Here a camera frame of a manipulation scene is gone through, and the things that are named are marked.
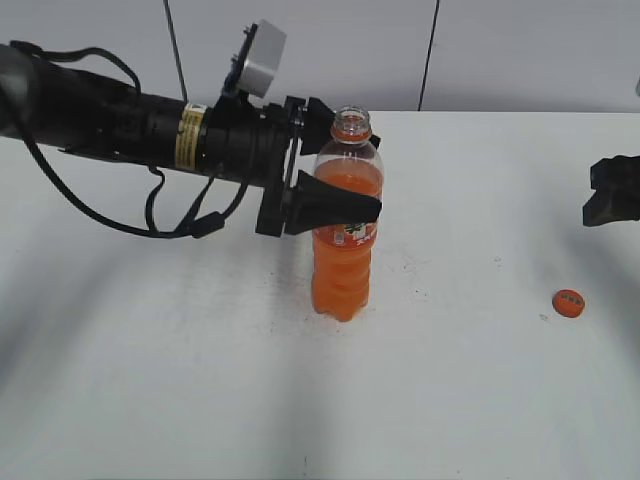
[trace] bottle label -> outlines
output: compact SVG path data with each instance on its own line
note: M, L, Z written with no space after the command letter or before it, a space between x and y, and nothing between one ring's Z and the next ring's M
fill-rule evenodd
M356 248L372 242L376 238L377 223L349 223L320 227L314 235L324 243L342 248Z

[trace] bottle neck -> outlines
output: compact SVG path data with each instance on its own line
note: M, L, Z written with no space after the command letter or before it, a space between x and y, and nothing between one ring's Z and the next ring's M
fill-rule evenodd
M369 112L361 107L343 107L336 112L331 136L347 145L365 144L371 138Z

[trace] orange bottle cap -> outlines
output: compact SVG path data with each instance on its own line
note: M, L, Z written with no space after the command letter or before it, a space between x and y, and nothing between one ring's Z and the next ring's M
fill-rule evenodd
M560 290L553 296L553 308L560 315L576 318L584 310L584 298L575 290Z

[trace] orange liquid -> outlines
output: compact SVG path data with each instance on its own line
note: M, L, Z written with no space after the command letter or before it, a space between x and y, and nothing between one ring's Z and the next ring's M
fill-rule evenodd
M362 160L337 159L318 167L315 176L345 190L380 196L382 173ZM320 230L313 233L314 273L311 284L313 306L347 322L369 300L371 240L356 247L336 246Z

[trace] white wall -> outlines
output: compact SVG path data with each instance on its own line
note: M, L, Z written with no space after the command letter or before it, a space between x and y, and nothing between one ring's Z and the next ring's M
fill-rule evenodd
M441 0L425 110L640 111L638 0Z
M179 95L161 0L4 0L0 43L25 40L45 50L103 47L122 58L149 93ZM128 81L106 60L88 57L84 68Z
M213 103L246 24L288 34L268 101L414 110L435 0L172 0L190 98ZM638 0L441 0L425 110L640 111ZM180 96L161 0L13 0L0 42L102 46ZM82 67L124 78L101 59Z
M171 2L191 100L213 104L245 25L266 19L288 34L267 101L316 96L332 106L415 110L434 0ZM2 5L0 42L45 49L96 45L121 56L144 91L180 96L161 0L14 0ZM122 77L101 59L83 68Z
M315 96L337 107L415 110L434 0L236 0L172 3L190 96L212 103L244 38L262 18L287 33L269 100Z

